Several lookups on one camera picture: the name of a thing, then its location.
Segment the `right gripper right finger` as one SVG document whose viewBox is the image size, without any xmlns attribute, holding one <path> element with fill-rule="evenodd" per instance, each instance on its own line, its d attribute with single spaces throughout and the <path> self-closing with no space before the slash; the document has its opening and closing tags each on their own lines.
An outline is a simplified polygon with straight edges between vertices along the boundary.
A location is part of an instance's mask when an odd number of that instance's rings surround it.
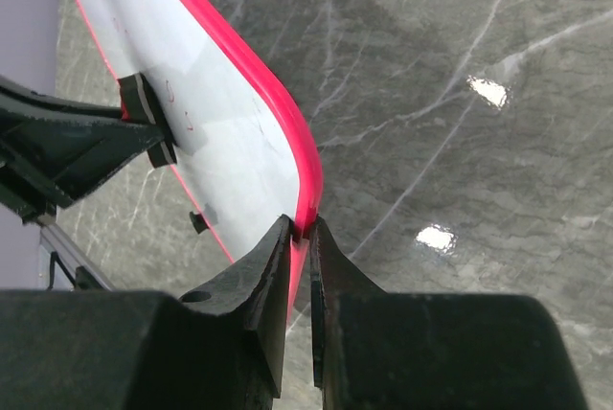
<svg viewBox="0 0 613 410">
<path fill-rule="evenodd" d="M 368 298 L 386 291 L 340 249 L 327 222 L 318 216 L 309 232 L 310 305 L 313 378 L 317 388 L 330 384 L 342 361 L 341 298 Z"/>
</svg>

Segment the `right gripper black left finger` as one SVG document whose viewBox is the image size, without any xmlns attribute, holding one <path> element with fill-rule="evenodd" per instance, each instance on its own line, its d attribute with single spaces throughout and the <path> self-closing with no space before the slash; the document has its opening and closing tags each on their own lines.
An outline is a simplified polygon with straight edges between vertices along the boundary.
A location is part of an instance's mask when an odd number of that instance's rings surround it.
<svg viewBox="0 0 613 410">
<path fill-rule="evenodd" d="M 207 400 L 280 396 L 292 220 L 279 216 L 244 257 L 180 297 L 206 325 Z"/>
</svg>

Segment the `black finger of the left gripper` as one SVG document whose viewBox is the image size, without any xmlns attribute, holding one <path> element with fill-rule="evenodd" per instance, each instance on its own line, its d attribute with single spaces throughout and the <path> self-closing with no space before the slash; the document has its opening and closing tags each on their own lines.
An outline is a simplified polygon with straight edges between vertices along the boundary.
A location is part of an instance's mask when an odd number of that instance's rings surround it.
<svg viewBox="0 0 613 410">
<path fill-rule="evenodd" d="M 164 140 L 122 110 L 39 94 L 1 79 L 1 203 L 21 218 L 54 218 Z"/>
</svg>

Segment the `red framed whiteboard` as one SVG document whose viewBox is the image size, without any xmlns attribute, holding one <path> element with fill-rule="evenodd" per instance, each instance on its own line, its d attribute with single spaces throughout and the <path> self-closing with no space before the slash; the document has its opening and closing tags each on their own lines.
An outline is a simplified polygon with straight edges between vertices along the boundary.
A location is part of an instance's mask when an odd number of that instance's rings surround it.
<svg viewBox="0 0 613 410">
<path fill-rule="evenodd" d="M 279 216 L 293 222 L 290 298 L 323 193 L 318 149 L 277 76 L 209 0 L 76 0 L 113 77 L 149 84 L 174 171 L 232 260 Z"/>
</svg>

